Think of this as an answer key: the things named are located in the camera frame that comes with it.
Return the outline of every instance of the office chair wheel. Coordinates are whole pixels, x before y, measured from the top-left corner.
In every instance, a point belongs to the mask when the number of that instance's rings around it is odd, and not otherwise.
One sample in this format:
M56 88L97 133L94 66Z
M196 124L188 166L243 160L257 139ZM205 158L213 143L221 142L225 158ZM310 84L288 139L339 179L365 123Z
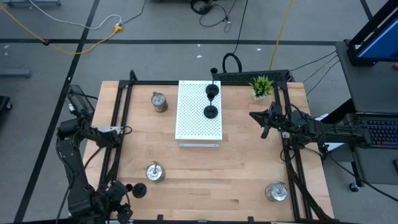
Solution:
M356 183L351 183L351 184L349 184L349 189L350 189L352 192L358 192L358 191L359 191L359 187L356 185Z
M6 110L9 111L9 110L11 110L11 109L12 109L12 104L8 103L7 106L6 106Z

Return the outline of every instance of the plant pot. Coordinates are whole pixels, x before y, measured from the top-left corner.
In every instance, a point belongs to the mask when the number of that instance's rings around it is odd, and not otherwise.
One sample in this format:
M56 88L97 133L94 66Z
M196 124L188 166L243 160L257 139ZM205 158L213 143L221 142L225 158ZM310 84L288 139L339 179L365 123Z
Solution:
M251 90L251 94L253 95L253 98L254 98L254 100L256 100L256 101L263 100L263 99L267 98L267 96L259 96L259 97L256 97L256 93L254 92L253 89Z

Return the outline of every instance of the wooden tabletop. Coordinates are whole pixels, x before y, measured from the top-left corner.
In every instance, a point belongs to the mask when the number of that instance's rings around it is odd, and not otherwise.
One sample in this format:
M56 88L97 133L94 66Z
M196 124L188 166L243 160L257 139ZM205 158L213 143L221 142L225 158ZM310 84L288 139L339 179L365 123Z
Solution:
M118 82L103 82L99 93L93 126L111 123ZM309 113L302 83L288 83L291 103ZM250 86L222 86L223 142L219 148L179 147L175 137L178 85L134 85L127 125L132 133L124 137L118 179L124 184L144 183L147 194L137 199L129 193L132 219L154 220L163 214L165 220L293 221L290 196L284 202L270 202L265 187L287 183L280 133L271 129L261 139L260 126L249 116L250 111L268 109L274 97L254 101ZM163 93L169 104L157 113L150 102L152 92ZM119 123L121 120L122 96ZM316 149L315 144L307 147ZM88 141L83 162L97 150ZM328 189L321 160L313 152L302 150L302 163L307 188L322 209L331 217ZM102 150L86 169L90 184L97 187L102 168ZM146 168L152 161L166 170L165 180L155 184L146 179ZM301 217L305 217L302 197L297 189Z

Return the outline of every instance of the white pegboard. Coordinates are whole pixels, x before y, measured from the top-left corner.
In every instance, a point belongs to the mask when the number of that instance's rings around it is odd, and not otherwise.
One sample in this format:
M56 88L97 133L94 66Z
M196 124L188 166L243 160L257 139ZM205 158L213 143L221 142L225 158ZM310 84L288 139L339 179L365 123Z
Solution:
M178 84L177 140L222 140L223 123L221 115L221 83L215 81L220 92L211 102L218 110L217 117L208 119L203 110L210 105L206 87L211 81L180 81Z

